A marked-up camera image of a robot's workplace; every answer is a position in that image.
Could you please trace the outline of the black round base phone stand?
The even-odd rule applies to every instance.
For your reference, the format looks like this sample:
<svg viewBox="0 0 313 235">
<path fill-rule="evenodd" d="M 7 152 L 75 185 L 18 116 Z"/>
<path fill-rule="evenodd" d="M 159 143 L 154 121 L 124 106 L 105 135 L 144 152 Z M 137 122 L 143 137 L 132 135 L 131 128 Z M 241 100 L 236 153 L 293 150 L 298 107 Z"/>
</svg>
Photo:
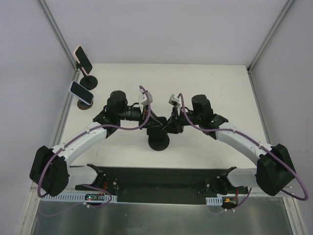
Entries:
<svg viewBox="0 0 313 235">
<path fill-rule="evenodd" d="M 168 134 L 149 135 L 148 145 L 154 151 L 163 151 L 170 144 L 170 138 Z"/>
</svg>

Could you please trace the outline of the wooden base wedge phone stand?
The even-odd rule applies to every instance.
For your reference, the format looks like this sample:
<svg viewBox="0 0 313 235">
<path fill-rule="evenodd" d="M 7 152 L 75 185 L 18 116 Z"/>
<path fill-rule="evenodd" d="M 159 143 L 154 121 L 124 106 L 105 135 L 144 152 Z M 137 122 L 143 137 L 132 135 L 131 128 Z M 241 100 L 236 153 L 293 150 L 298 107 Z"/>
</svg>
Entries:
<svg viewBox="0 0 313 235">
<path fill-rule="evenodd" d="M 80 110 L 88 110 L 89 108 L 91 108 L 93 106 L 93 102 L 91 104 L 86 104 L 84 103 L 83 101 L 81 100 L 78 100 L 77 101 L 77 107 L 80 109 Z"/>
</svg>

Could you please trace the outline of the black clamp phone stand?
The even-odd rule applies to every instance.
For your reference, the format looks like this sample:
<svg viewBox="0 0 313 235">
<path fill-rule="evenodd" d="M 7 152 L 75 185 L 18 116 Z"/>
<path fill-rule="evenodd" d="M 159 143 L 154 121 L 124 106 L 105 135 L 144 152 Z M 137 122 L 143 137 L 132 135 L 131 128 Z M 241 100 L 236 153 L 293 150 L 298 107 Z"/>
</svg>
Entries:
<svg viewBox="0 0 313 235">
<path fill-rule="evenodd" d="M 81 73 L 83 74 L 83 78 L 80 80 L 80 85 L 83 86 L 84 88 L 86 88 L 89 91 L 91 91 L 94 88 L 96 88 L 96 86 L 98 85 L 97 78 L 92 76 L 92 75 L 86 75 L 86 73 L 84 72 L 81 64 L 79 64 L 78 62 L 76 63 L 76 68 L 78 70 L 80 70 Z"/>
</svg>

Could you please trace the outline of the black phone lilac case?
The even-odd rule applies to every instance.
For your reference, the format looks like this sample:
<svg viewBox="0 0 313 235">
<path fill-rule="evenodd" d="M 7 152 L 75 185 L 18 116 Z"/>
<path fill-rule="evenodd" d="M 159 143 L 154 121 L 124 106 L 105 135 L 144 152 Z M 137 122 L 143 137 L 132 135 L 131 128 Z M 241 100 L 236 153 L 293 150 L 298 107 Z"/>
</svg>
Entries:
<svg viewBox="0 0 313 235">
<path fill-rule="evenodd" d="M 69 93 L 87 105 L 91 105 L 93 102 L 94 95 L 76 81 L 71 82 Z"/>
</svg>

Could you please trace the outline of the black phone pink case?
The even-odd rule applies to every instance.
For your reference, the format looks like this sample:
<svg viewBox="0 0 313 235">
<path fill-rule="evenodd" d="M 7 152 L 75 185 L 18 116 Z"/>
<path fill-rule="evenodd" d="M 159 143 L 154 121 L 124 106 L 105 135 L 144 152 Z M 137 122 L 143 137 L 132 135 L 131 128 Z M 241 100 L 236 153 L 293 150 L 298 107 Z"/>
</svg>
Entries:
<svg viewBox="0 0 313 235">
<path fill-rule="evenodd" d="M 75 57 L 76 62 L 80 65 L 80 68 L 83 69 L 84 73 L 90 74 L 92 64 L 81 46 L 78 46 L 74 50 L 73 56 Z"/>
</svg>

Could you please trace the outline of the black phone dark case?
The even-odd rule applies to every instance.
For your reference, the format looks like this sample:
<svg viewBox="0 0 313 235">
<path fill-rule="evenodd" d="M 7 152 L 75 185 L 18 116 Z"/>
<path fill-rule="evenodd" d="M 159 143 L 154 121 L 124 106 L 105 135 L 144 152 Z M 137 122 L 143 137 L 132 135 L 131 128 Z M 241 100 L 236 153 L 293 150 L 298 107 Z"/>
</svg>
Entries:
<svg viewBox="0 0 313 235">
<path fill-rule="evenodd" d="M 163 138 L 168 135 L 161 127 L 150 127 L 146 129 L 146 132 L 150 138 Z"/>
</svg>

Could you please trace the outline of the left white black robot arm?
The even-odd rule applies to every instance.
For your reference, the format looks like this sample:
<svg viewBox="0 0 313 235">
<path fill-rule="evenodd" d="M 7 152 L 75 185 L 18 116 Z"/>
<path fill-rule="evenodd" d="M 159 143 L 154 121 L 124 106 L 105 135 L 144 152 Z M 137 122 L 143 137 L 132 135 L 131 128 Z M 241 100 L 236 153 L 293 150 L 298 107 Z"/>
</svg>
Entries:
<svg viewBox="0 0 313 235">
<path fill-rule="evenodd" d="M 152 111 L 151 103 L 152 95 L 144 89 L 140 89 L 139 103 L 134 105 L 128 105 L 123 91 L 114 91 L 103 110 L 81 133 L 52 148 L 40 147 L 29 175 L 38 186 L 38 196 L 57 196 L 67 186 L 104 192 L 106 179 L 102 170 L 93 164 L 79 167 L 71 167 L 71 164 L 92 146 L 107 139 L 116 130 L 122 130 L 123 120 L 138 122 L 138 126 L 132 130 L 145 128 L 149 134 L 162 129 L 166 117 L 158 117 Z"/>
</svg>

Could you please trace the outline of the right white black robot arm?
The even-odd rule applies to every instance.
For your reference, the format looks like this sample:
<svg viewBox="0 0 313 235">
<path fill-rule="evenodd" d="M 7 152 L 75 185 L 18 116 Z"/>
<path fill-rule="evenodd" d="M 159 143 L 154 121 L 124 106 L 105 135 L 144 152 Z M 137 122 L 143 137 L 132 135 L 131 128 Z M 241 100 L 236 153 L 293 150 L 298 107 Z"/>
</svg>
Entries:
<svg viewBox="0 0 313 235">
<path fill-rule="evenodd" d="M 287 148 L 257 141 L 237 129 L 228 119 L 215 114 L 210 101 L 203 94 L 192 98 L 193 108 L 185 107 L 181 94 L 172 94 L 169 104 L 173 106 L 171 117 L 164 130 L 171 134 L 183 132 L 192 126 L 215 140 L 223 142 L 247 157 L 253 168 L 231 167 L 218 176 L 211 187 L 217 193 L 227 194 L 237 187 L 257 187 L 270 196 L 284 192 L 284 188 L 296 178 L 296 172 Z"/>
</svg>

